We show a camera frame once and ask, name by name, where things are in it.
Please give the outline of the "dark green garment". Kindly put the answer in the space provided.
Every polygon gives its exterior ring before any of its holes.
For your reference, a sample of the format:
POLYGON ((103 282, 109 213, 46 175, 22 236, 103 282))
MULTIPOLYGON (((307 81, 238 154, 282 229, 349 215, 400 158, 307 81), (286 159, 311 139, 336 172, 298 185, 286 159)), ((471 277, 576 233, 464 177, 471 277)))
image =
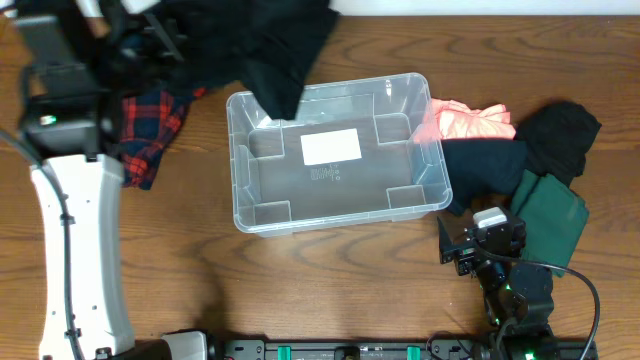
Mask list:
POLYGON ((524 260, 569 265, 589 218, 583 198, 551 174, 525 170, 510 211, 526 223, 524 260))

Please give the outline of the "red navy plaid shirt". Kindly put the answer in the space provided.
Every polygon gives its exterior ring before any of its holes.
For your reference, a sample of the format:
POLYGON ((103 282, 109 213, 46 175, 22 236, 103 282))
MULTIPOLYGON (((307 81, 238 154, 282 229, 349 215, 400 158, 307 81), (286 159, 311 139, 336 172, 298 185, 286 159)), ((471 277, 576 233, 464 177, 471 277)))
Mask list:
POLYGON ((207 93, 197 88, 186 95, 155 90, 125 98, 119 145, 124 187, 150 190, 165 150, 179 134, 191 104, 207 93))

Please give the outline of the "black garment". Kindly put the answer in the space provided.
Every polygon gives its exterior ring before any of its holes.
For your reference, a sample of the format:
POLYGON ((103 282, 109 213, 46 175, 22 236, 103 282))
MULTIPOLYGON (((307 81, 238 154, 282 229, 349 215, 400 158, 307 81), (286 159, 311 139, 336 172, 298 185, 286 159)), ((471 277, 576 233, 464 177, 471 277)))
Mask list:
POLYGON ((548 104, 521 122, 515 139, 527 146, 526 169, 553 175, 569 187, 583 175, 586 154, 602 124, 584 106, 559 101, 548 104))
POLYGON ((273 119, 296 117, 305 81, 340 13, 328 0, 163 1, 154 14, 185 37, 168 88, 191 93, 239 81, 273 119))

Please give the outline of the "clear plastic storage bin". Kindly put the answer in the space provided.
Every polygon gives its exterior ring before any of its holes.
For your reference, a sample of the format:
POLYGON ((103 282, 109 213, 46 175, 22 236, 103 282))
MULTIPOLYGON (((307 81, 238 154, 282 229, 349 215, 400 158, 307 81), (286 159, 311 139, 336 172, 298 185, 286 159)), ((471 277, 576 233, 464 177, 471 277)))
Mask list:
POLYGON ((238 92, 226 110, 233 220, 262 237, 421 218, 453 192, 419 73, 309 85, 292 120, 238 92), (355 128, 362 158, 305 166, 302 135, 355 128))

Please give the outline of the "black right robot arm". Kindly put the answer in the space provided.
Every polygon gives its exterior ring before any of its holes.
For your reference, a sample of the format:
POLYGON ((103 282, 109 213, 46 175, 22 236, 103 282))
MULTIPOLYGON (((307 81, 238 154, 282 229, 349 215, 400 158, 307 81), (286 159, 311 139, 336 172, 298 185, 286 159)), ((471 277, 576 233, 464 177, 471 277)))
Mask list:
POLYGON ((550 270, 521 260, 526 223, 502 207, 474 215, 459 231, 439 219, 439 258, 478 279, 495 331, 472 346, 472 359, 558 359, 548 318, 554 310, 550 270))

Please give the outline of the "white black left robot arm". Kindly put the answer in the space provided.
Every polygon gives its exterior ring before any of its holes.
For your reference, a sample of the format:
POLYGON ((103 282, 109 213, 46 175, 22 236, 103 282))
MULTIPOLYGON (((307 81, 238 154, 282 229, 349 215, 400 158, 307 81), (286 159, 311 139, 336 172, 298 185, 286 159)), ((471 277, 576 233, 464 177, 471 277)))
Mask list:
POLYGON ((100 10, 96 35, 73 1, 13 1, 32 55, 21 73, 23 112, 7 142, 29 162, 45 241, 43 359, 212 359, 202 330, 138 341, 124 299, 119 239, 124 97, 164 83, 184 60, 171 20, 100 10))

